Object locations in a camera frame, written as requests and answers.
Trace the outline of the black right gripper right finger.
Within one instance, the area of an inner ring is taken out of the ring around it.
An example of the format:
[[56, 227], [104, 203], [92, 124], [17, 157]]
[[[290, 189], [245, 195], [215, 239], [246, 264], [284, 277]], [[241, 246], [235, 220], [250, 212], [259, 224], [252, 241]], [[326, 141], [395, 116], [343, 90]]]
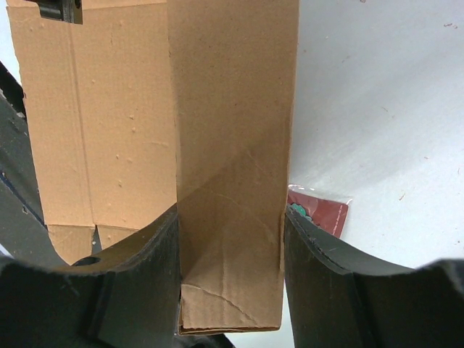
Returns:
[[461, 347], [463, 261], [412, 269], [286, 211], [285, 283], [296, 347]]

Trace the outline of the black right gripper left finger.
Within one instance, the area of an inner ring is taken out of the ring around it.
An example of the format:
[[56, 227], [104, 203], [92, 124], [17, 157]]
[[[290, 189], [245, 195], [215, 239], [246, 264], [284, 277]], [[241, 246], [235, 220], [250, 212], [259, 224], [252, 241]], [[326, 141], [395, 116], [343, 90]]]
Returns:
[[180, 299], [178, 213], [74, 265], [1, 259], [3, 347], [170, 347]]

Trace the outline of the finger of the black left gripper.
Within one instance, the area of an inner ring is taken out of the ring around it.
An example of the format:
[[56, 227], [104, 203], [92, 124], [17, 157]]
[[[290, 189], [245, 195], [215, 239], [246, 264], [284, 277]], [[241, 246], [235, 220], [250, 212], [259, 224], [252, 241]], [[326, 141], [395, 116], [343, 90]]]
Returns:
[[29, 0], [29, 2], [38, 5], [40, 16], [44, 19], [83, 24], [81, 0]]

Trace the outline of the small red packet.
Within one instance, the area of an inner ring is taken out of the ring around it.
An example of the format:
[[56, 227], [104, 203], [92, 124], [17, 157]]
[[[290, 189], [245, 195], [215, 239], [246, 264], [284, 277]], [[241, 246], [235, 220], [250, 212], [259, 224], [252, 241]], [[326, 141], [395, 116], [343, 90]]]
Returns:
[[319, 191], [294, 183], [288, 186], [287, 204], [325, 232], [341, 238], [352, 197]]

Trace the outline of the brown cardboard paper box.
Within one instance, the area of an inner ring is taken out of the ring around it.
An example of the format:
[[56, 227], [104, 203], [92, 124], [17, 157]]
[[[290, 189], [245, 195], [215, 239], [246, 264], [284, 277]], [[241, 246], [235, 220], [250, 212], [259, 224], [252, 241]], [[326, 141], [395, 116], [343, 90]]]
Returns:
[[298, 1], [9, 1], [44, 222], [68, 264], [178, 206], [182, 333], [281, 326]]

